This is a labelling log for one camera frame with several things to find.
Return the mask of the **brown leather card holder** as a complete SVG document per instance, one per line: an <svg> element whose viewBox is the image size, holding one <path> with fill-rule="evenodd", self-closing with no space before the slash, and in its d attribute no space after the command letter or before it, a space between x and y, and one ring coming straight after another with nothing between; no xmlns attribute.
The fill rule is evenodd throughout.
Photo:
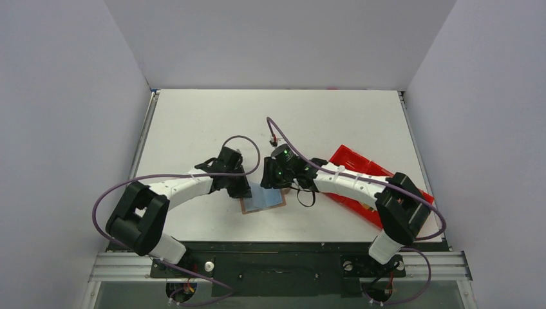
<svg viewBox="0 0 546 309"><path fill-rule="evenodd" d="M250 183L250 198L241 198L241 213L251 214L286 205L286 195L291 189L264 189L258 183Z"/></svg>

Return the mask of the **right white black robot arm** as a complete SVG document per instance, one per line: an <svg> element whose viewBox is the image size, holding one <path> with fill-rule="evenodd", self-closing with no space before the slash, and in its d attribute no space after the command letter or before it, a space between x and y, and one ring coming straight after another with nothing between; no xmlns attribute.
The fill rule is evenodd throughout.
<svg viewBox="0 0 546 309"><path fill-rule="evenodd" d="M319 158L305 160L287 144L265 157L260 185L265 189L299 187L370 206L377 211L382 230L372 241L368 255L382 265L418 238L431 214L421 192L403 173L373 176Z"/></svg>

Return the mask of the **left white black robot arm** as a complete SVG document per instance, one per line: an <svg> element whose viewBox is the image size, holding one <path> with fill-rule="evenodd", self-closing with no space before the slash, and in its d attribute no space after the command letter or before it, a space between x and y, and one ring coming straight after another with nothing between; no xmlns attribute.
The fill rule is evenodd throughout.
<svg viewBox="0 0 546 309"><path fill-rule="evenodd" d="M164 232L167 213L198 196L225 189L234 199L250 198L240 152L222 147L216 158L195 165L188 178L150 185L130 183L106 223L106 232L139 256L151 255L183 265L190 250Z"/></svg>

